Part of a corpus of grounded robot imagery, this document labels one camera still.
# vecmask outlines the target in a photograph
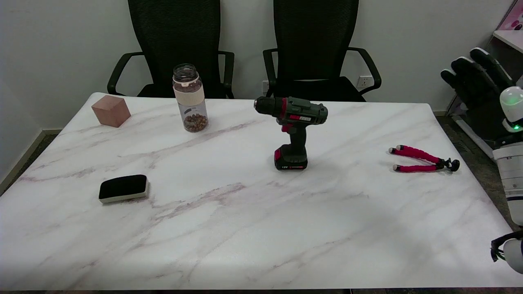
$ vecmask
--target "cordless drill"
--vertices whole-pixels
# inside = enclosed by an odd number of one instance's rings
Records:
[[[254,101],[254,109],[264,115],[271,115],[281,125],[281,131],[291,136],[291,143],[284,144],[274,152],[277,169],[305,169],[306,131],[310,125],[321,125],[327,120],[327,108],[323,104],[287,97],[260,97]]]

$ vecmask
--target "red trigger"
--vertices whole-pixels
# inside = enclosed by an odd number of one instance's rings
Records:
[[[281,126],[281,131],[286,133],[289,131],[289,129],[292,128],[292,124],[288,124],[288,125],[285,125],[285,126]]]

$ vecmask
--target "black mesh chair back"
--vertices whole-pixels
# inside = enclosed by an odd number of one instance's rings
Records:
[[[358,0],[274,0],[278,79],[339,77],[357,14]]]
[[[153,83],[172,92],[173,68],[192,63],[204,84],[220,83],[220,0],[128,0]]]

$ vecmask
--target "jar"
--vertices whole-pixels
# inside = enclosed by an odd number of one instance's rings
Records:
[[[193,133],[204,130],[209,119],[203,85],[194,65],[184,63],[174,68],[173,90],[185,130]]]

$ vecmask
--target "robot finger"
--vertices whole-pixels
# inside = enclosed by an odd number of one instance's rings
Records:
[[[454,60],[451,66],[456,75],[463,79],[467,92],[471,97],[475,97],[479,104],[499,99],[498,87],[477,63],[460,57]]]
[[[476,47],[470,51],[470,57],[486,70],[487,74],[500,91],[515,86],[514,81],[507,74],[505,69],[485,50]]]
[[[441,78],[449,84],[450,87],[456,91],[456,94],[461,98],[465,105],[470,109],[474,108],[474,98],[467,92],[465,82],[458,77],[453,70],[444,69],[441,71]]]

